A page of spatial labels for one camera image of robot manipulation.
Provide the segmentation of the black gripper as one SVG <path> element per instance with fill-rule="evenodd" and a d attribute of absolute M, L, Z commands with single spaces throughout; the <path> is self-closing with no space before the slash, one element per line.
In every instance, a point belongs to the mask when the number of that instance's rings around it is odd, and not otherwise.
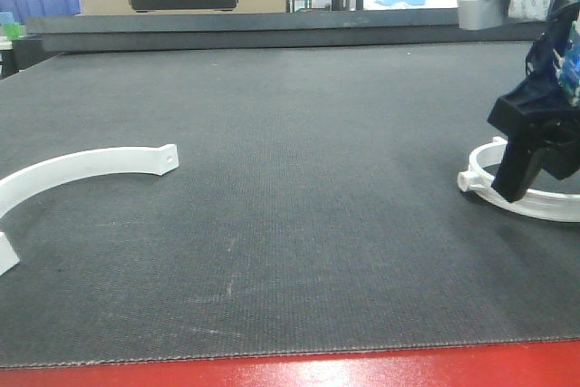
<path fill-rule="evenodd" d="M 579 120 L 579 0 L 550 0 L 547 28 L 525 58 L 525 79 L 498 97 L 488 123 L 509 137 L 491 187 L 508 203 L 521 200 L 550 149 L 539 133 Z"/>

